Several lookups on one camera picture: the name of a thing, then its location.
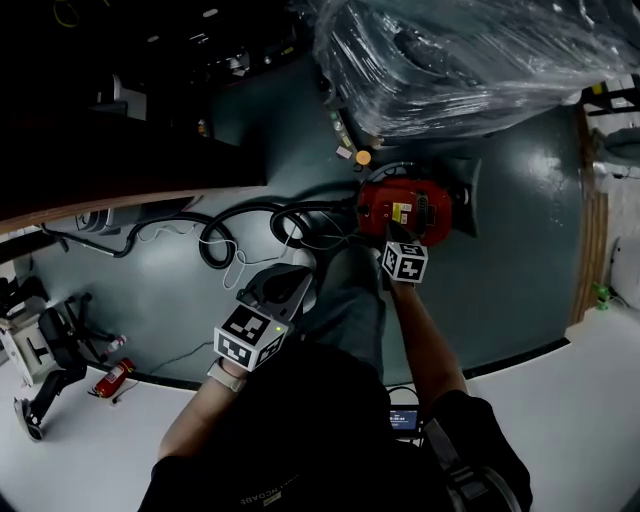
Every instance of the floor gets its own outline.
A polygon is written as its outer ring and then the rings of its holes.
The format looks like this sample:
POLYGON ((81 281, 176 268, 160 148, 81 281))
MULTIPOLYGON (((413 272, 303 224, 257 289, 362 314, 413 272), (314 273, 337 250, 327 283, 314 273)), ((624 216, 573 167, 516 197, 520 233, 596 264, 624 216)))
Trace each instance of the floor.
MULTIPOLYGON (((229 88, 212 103, 214 135, 248 144, 265 162, 269 185, 219 193, 195 211, 215 215, 256 197, 342 198, 357 175, 335 155, 329 118, 315 87, 309 58, 229 88)), ((562 338, 567 327, 579 263, 580 161, 574 111, 558 108, 488 139, 437 147, 414 144, 387 150, 378 160, 427 158, 445 151, 482 158, 478 187, 480 237, 452 232, 430 250, 419 293, 464 368, 505 359, 562 338)), ((242 162, 237 169, 241 172, 242 162)), ((266 214, 227 223, 249 261, 282 254, 266 214)), ((175 227, 188 231, 189 225, 175 227)), ((144 239, 155 228, 144 230, 144 239)), ((122 247, 124 236, 100 239, 122 247)), ((288 261, 287 254, 282 261, 288 261)), ((212 339, 225 305, 262 266, 248 267, 234 290, 224 290, 224 271, 200 259, 193 233, 161 232, 122 260, 72 246, 34 255, 34 268, 53 301, 89 291, 96 325, 127 335, 121 350, 148 372, 159 363, 212 339)), ((226 276, 233 283, 238 267, 226 276)), ((388 304, 383 340, 385 384, 411 380, 396 316, 388 304)), ((167 365, 158 375, 201 381, 209 349, 167 365)))

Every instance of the wall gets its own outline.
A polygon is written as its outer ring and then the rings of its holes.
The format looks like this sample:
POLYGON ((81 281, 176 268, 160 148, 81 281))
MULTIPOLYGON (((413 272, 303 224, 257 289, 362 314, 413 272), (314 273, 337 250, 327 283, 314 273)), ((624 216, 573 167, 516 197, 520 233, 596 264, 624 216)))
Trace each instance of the wall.
MULTIPOLYGON (((568 337, 572 345, 469 387, 492 402, 529 467, 536 511, 619 511, 640 484, 640 323, 625 311, 592 311, 568 337)), ((110 512, 116 500, 135 509, 191 393, 140 384, 111 408, 86 394, 100 378, 90 370, 54 402, 47 441, 33 444, 13 414, 16 375, 0 367, 5 497, 28 512, 110 512)))

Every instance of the chair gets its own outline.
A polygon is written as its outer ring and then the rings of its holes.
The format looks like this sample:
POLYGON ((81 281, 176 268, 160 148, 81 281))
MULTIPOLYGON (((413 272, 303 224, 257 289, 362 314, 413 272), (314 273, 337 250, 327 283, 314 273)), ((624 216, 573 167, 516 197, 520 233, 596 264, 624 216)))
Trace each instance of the chair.
POLYGON ((89 294, 82 296, 78 317, 70 306, 75 302, 75 299, 71 297, 65 301, 64 305, 71 325, 65 323, 53 308, 48 308, 38 319, 40 332, 60 369, 53 370, 47 375, 33 400, 14 400, 14 409, 18 420, 34 441, 41 441, 43 438, 42 420, 55 397, 67 386, 84 379, 87 374, 87 361, 80 353, 80 343, 87 347, 98 363, 107 360, 106 355, 98 354, 91 339, 111 342, 115 336, 89 330, 84 325, 86 305, 91 301, 91 298, 89 294))

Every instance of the watch strap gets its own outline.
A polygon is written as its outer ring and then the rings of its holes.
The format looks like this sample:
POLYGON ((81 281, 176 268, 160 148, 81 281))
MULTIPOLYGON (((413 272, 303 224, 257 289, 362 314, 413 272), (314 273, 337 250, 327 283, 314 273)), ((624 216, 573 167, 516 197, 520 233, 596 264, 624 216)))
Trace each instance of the watch strap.
POLYGON ((224 368, 222 368, 222 365, 220 364, 221 362, 222 362, 221 357, 216 359, 214 363, 211 365, 211 368, 209 368, 207 375, 209 377, 213 377, 220 384, 228 387, 234 393, 239 393, 244 387, 244 385, 247 383, 247 381, 245 379, 239 379, 238 377, 234 377, 233 375, 224 371, 224 368))

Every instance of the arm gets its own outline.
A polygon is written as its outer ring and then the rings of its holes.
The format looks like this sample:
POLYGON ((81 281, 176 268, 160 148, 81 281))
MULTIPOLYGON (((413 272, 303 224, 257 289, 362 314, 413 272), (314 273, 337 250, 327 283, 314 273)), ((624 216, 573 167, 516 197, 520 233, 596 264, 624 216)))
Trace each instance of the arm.
MULTIPOLYGON (((234 377, 247 376, 244 369, 227 359, 222 360, 222 368, 234 377)), ((191 457, 198 453, 237 395, 213 378, 206 380, 164 435, 158 460, 170 455, 191 457)))
POLYGON ((438 333, 413 286, 391 281, 404 346, 420 403, 431 408, 447 391, 467 391, 456 357, 438 333))

